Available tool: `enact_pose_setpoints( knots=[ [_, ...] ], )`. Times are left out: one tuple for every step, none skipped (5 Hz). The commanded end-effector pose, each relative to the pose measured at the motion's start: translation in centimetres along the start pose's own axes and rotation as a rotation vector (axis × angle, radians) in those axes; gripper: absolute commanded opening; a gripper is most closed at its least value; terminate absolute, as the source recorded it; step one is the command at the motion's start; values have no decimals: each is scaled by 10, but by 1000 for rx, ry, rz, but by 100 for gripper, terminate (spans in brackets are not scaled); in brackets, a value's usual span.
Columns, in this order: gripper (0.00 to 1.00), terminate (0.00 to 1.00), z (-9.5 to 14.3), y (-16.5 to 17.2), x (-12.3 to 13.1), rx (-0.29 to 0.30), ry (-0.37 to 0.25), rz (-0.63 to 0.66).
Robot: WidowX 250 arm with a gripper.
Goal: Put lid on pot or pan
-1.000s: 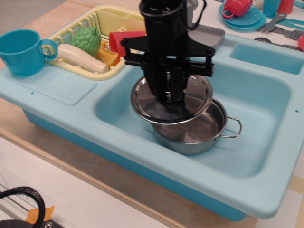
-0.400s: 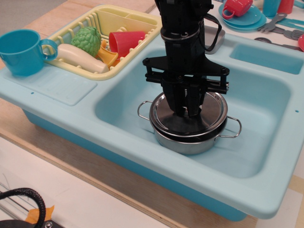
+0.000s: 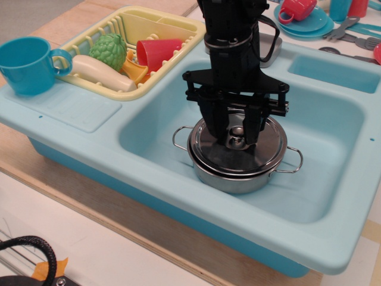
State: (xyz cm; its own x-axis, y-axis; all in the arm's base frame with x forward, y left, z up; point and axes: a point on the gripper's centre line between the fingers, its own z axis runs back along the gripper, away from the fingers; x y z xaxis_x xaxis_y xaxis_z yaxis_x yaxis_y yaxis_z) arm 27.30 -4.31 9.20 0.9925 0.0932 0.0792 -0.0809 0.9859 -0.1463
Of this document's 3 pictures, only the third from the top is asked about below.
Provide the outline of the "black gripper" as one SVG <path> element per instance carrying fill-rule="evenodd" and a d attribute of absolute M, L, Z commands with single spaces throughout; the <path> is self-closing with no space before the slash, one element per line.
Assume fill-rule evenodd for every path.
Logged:
<path fill-rule="evenodd" d="M 221 142 L 229 124 L 228 108 L 243 108 L 246 145 L 258 142 L 266 118 L 286 116 L 289 85 L 261 71 L 260 44 L 254 38 L 206 38 L 211 67 L 186 71 L 186 97 L 199 105 L 211 136 Z"/>

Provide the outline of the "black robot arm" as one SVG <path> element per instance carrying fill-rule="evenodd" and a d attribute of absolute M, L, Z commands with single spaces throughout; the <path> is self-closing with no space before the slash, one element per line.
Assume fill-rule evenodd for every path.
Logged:
<path fill-rule="evenodd" d="M 198 103 L 209 133 L 221 140 L 227 132 L 229 108 L 244 111 L 243 138 L 254 145 L 270 115 L 285 116 L 289 85 L 261 71 L 274 51 L 260 57 L 258 24 L 275 23 L 263 12 L 266 1 L 198 1 L 205 20 L 205 47 L 211 67 L 183 74 L 189 101 Z"/>

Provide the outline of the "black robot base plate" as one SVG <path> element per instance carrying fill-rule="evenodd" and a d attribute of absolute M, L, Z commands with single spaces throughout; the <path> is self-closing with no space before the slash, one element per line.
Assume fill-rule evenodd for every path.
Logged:
<path fill-rule="evenodd" d="M 66 276 L 54 278 L 52 281 L 39 281 L 32 277 L 27 276 L 2 276 L 1 286 L 15 285 L 15 286 L 42 286 L 42 285 L 65 285 L 65 286 L 78 286 L 78 283 L 74 282 Z"/>

